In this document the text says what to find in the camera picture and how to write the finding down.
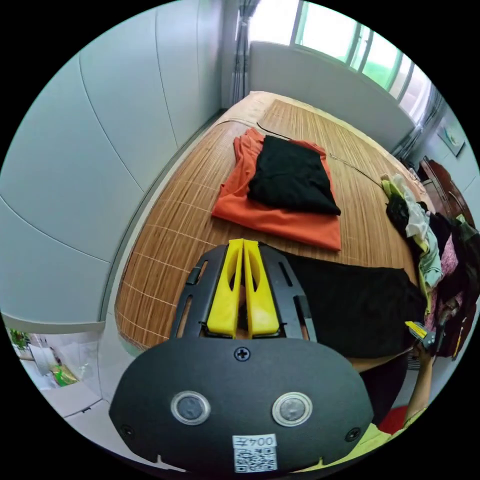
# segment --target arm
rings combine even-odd
[[[405,422],[429,404],[434,358],[423,350],[423,348],[420,351],[419,358],[420,370],[418,371],[415,388],[413,389],[410,402],[406,409]]]

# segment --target curtain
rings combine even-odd
[[[235,62],[233,66],[233,88],[231,104],[236,104],[249,89],[249,22],[261,0],[238,1],[238,33],[236,38]]]
[[[445,99],[432,83],[425,112],[423,112],[420,121],[408,135],[401,139],[391,154],[405,164],[407,157],[413,149],[417,147],[432,128],[439,123],[446,105]]]

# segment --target window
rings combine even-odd
[[[390,87],[390,94],[394,99],[399,98],[399,95],[407,80],[407,76],[409,74],[411,65],[412,65],[412,61],[405,54],[403,54],[403,57],[400,63],[400,68],[398,69],[396,78]]]
[[[353,57],[351,59],[351,67],[355,70],[360,68],[362,60],[364,59],[365,51],[367,49],[367,45],[369,43],[370,37],[370,29],[365,26],[360,26],[360,39],[355,46],[355,51],[353,53]]]
[[[370,51],[362,73],[385,90],[390,90],[396,65],[400,65],[402,52],[388,40],[373,33]]]
[[[420,121],[425,108],[427,108],[431,88],[430,79],[415,65],[408,87],[400,101],[400,106],[415,123]]]
[[[295,43],[345,62],[356,27],[357,22],[352,18],[305,1]]]
[[[390,93],[418,123],[432,82],[386,38],[335,10],[302,0],[260,0],[251,41],[291,45],[327,55]]]
[[[250,20],[250,41],[290,45],[299,0],[261,0]]]

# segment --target bed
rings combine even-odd
[[[220,185],[235,166],[234,138],[251,127],[262,134],[311,141],[325,148],[336,203],[342,211],[341,251],[298,243],[211,216]],[[167,341],[191,269],[203,253],[236,238],[348,265],[403,268],[417,284],[412,255],[385,213],[387,197],[378,185],[382,174],[395,173],[403,174],[417,200],[435,211],[420,182],[359,130],[311,105],[269,92],[251,92],[202,134],[149,212],[116,296],[119,334],[141,351]],[[350,360],[362,371],[389,359]]]

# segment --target window frame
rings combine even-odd
[[[382,92],[384,95],[389,97],[399,108],[402,108],[400,106],[400,103],[401,103],[401,101],[402,101],[402,99],[403,99],[403,97],[404,97],[404,95],[405,95],[405,93],[406,93],[406,91],[409,87],[410,81],[412,80],[412,75],[413,75],[413,71],[414,71],[414,68],[415,68],[415,63],[412,60],[410,60],[410,66],[409,66],[409,69],[408,69],[408,73],[405,77],[405,81],[404,81],[404,83],[403,83],[403,85],[400,89],[398,97],[395,98],[393,95],[391,95],[390,90],[392,89],[392,86],[393,86],[393,84],[394,84],[394,82],[397,78],[397,75],[399,74],[400,67],[402,65],[402,60],[403,60],[405,54],[399,48],[397,48],[398,53],[397,53],[397,56],[395,58],[395,63],[394,63],[393,69],[391,71],[390,78],[388,79],[387,88],[383,88],[378,83],[376,83],[375,81],[373,81],[371,78],[369,78],[368,76],[366,76],[363,73],[365,65],[367,64],[367,61],[368,61],[368,57],[369,57],[369,54],[370,54],[370,49],[372,47],[375,31],[372,30],[371,28],[369,29],[369,34],[368,34],[368,39],[367,39],[367,43],[366,43],[366,46],[365,46],[365,51],[363,53],[363,56],[362,56],[362,59],[360,61],[360,65],[358,66],[358,69],[355,70],[352,67],[352,61],[354,59],[356,49],[360,45],[360,41],[361,41],[361,38],[362,38],[362,27],[366,27],[366,25],[363,25],[362,23],[353,19],[356,22],[355,30],[353,31],[353,35],[352,35],[352,38],[350,40],[350,46],[348,48],[348,53],[347,53],[347,56],[346,56],[346,60],[342,61],[342,60],[339,60],[339,59],[337,59],[337,58],[335,58],[331,55],[328,55],[327,53],[323,53],[322,51],[316,50],[315,48],[310,48],[308,46],[302,45],[301,43],[297,43],[297,40],[298,41],[301,40],[301,36],[302,36],[303,30],[305,28],[305,22],[307,20],[307,15],[308,15],[308,8],[309,8],[309,2],[307,0],[298,0],[298,5],[297,5],[297,9],[296,9],[296,14],[295,14],[295,20],[293,22],[293,29],[292,29],[291,36],[290,36],[289,47],[293,50],[310,53],[312,55],[315,55],[316,57],[320,57],[321,59],[323,59],[325,61],[331,62],[334,65],[342,65],[344,68],[349,69],[352,73],[358,74],[359,78],[362,81],[366,82],[368,85],[375,88],[378,92]],[[410,120],[414,124],[416,124],[416,121],[411,117],[410,113],[406,112],[406,111],[405,111],[405,113],[406,113],[406,115],[408,115]]]

